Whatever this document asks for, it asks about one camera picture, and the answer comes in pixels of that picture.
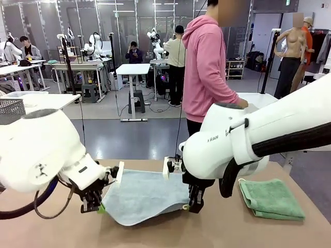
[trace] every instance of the gray stool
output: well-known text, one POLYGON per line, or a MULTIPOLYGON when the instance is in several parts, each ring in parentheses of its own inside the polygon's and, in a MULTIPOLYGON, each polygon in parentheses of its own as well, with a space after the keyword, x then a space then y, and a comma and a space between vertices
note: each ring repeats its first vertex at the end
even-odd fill
MULTIPOLYGON (((141 113, 145 113, 145 101, 144 101, 144 95, 142 90, 137 90, 133 92, 133 97, 139 97, 140 101, 140 107, 136 107, 135 110, 136 112, 139 111, 141 113)), ((131 109, 131 92, 129 92, 129 114, 132 114, 132 109, 131 109)))
POLYGON ((99 100, 99 95, 95 84, 83 84, 82 97, 83 97, 83 103, 85 102, 96 103, 99 100))

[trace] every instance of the beige hat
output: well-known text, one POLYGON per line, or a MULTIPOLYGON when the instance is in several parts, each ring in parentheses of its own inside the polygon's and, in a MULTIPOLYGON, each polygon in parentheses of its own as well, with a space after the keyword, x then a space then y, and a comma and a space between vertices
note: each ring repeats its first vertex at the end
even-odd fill
POLYGON ((314 20, 312 19, 312 17, 305 17, 304 18, 304 22, 307 22, 310 24, 310 26, 313 27, 313 24, 314 24, 314 20))

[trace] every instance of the pink hoodie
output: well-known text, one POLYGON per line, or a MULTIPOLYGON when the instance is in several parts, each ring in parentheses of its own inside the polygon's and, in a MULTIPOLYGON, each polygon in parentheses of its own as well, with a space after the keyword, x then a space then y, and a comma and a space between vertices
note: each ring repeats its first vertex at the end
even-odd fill
POLYGON ((187 119, 202 122, 213 103, 238 103, 225 82, 225 43, 218 23, 207 15, 187 25, 183 110, 187 119))

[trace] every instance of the gray basket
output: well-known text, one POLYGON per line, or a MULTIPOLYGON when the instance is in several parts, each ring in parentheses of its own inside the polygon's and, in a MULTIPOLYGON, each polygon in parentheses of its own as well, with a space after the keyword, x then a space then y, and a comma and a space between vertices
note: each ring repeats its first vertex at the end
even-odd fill
POLYGON ((8 125, 25 115, 22 99, 0 99, 0 125, 8 125))

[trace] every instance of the person in pink hoodie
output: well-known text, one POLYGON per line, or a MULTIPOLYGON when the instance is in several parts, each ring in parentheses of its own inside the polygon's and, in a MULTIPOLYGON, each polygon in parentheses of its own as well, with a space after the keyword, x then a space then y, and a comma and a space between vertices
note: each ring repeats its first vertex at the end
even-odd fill
POLYGON ((225 81, 226 47, 218 19, 218 0, 208 0, 206 14, 191 21, 183 36, 187 49, 183 110, 190 136, 199 132, 213 103, 234 103, 242 108, 248 106, 247 101, 239 98, 225 81))

